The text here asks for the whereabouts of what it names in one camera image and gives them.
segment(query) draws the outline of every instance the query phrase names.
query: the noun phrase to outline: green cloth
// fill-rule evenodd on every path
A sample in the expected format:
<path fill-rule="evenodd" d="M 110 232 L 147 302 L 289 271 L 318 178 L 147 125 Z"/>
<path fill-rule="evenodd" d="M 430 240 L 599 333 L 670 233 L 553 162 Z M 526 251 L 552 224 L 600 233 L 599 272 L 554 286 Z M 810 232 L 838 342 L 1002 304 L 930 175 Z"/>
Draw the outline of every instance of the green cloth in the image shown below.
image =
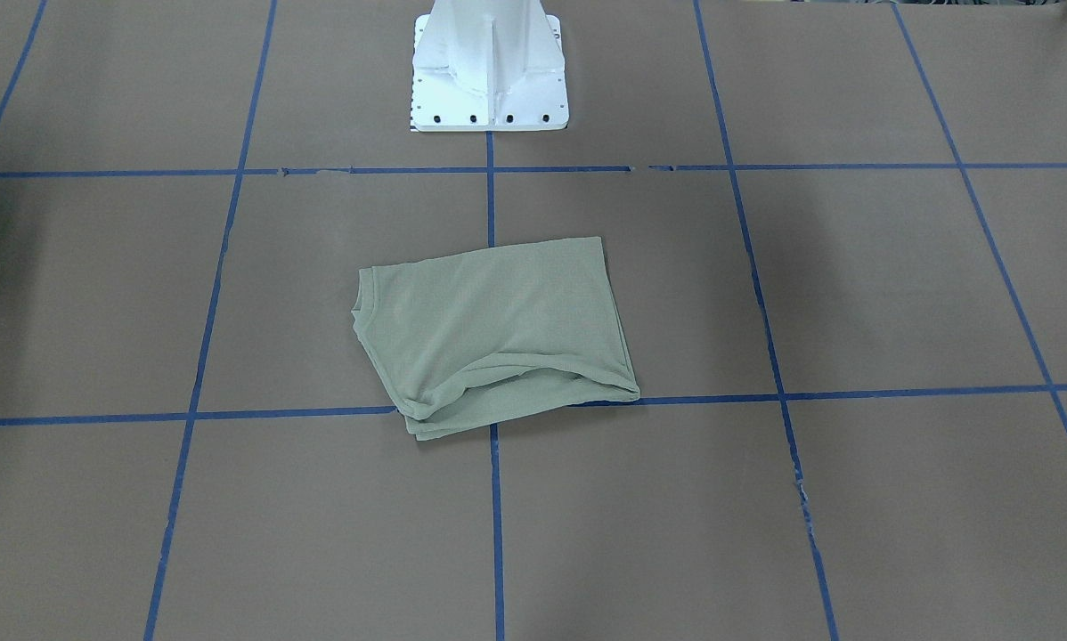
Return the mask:
<path fill-rule="evenodd" d="M 418 440 L 640 398 L 601 239 L 362 269 L 352 315 Z"/>

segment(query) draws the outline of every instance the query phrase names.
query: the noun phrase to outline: cloth fold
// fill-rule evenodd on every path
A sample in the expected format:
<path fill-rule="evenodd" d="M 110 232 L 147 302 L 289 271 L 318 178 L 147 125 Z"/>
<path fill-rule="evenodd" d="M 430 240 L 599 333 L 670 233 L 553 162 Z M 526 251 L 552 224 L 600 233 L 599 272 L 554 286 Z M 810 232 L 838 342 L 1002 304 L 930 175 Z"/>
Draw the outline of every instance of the cloth fold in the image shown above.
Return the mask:
<path fill-rule="evenodd" d="M 640 398 L 598 237 L 371 267 L 359 283 L 355 336 L 418 440 Z"/>

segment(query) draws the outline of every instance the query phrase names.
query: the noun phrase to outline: metal object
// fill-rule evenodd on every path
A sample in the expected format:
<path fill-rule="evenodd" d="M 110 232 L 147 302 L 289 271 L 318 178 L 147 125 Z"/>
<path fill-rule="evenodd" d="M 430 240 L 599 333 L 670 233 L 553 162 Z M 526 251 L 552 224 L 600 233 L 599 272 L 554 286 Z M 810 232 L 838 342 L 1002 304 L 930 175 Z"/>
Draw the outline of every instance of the metal object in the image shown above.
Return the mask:
<path fill-rule="evenodd" d="M 411 127 L 540 131 L 569 123 L 561 21 L 539 0 L 435 0 L 415 20 Z"/>

